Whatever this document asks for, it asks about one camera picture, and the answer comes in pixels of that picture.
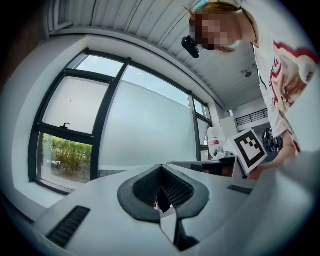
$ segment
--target window handle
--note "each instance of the window handle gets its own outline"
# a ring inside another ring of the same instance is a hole
[[[66,125],[70,125],[70,123],[65,122],[65,123],[63,124],[63,126],[62,126],[62,125],[60,125],[60,128],[68,129],[68,127],[66,127]]]

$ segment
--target window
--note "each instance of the window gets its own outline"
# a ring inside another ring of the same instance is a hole
[[[42,122],[92,134],[107,83],[66,76],[54,92]]]
[[[208,160],[207,109],[192,92],[130,58],[86,49],[38,109],[29,180],[67,195],[137,166]]]
[[[90,181],[92,145],[41,133],[38,151],[42,179],[73,190]]]

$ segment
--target black window frame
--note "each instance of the black window frame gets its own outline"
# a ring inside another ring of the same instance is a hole
[[[107,58],[113,61],[121,62],[123,63],[123,65],[116,77],[76,69],[88,56],[97,56],[97,57]],[[187,94],[188,101],[189,101],[189,108],[191,111],[191,118],[194,126],[193,130],[194,130],[194,138],[195,138],[196,159],[198,161],[201,160],[201,150],[203,150],[204,147],[207,147],[207,150],[209,150],[209,148],[208,146],[200,145],[198,119],[205,121],[206,123],[209,124],[210,127],[212,126],[209,108],[206,103],[204,103],[201,99],[196,97],[192,91],[185,89],[183,86],[176,83],[172,79],[164,76],[163,74],[149,67],[146,67],[140,63],[132,61],[130,57],[123,58],[113,54],[103,53],[103,52],[94,51],[86,48],[79,55],[77,55],[54,79],[53,83],[49,87],[48,91],[46,92],[38,108],[38,111],[34,118],[31,135],[29,139],[29,145],[28,145],[29,182],[35,182],[40,186],[43,186],[49,190],[52,190],[62,195],[68,195],[74,191],[72,189],[51,183],[47,180],[42,179],[40,176],[38,176],[38,170],[41,164],[41,161],[39,160],[39,157],[40,157],[39,154],[41,152],[41,148],[39,147],[42,147],[43,134],[48,134],[50,136],[55,136],[68,141],[92,145],[91,163],[90,163],[90,180],[93,181],[100,177],[99,155],[100,155],[100,146],[102,142],[104,126],[105,126],[105,123],[108,121],[109,113],[110,113],[115,95],[117,93],[120,81],[122,80],[122,77],[129,66],[135,67],[155,77],[158,77]],[[56,127],[56,126],[42,122],[42,119],[45,115],[49,102],[51,101],[61,81],[65,77],[82,78],[82,79],[93,80],[93,81],[109,84],[108,89],[102,99],[99,110],[97,112],[94,126],[92,129],[92,134],[69,130],[67,128]],[[202,110],[206,116],[196,112],[194,100],[197,100],[199,103],[202,104]]]

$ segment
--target necklace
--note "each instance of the necklace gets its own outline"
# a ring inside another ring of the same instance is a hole
[[[253,29],[253,32],[254,32],[254,36],[255,36],[255,40],[253,41],[253,44],[256,45],[258,43],[258,37],[257,37],[257,33],[256,33],[256,30],[255,30],[255,26],[254,26],[254,23],[253,21],[249,18],[248,14],[247,14],[247,11],[242,9],[244,15],[247,17],[247,19],[249,20],[251,26],[252,26],[252,29]]]

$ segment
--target railing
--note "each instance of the railing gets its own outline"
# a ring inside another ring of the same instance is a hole
[[[245,124],[252,123],[254,121],[264,119],[268,117],[268,110],[265,108],[263,110],[259,110],[257,112],[254,112],[252,114],[248,114],[242,117],[239,117],[235,119],[237,126],[242,126]]]

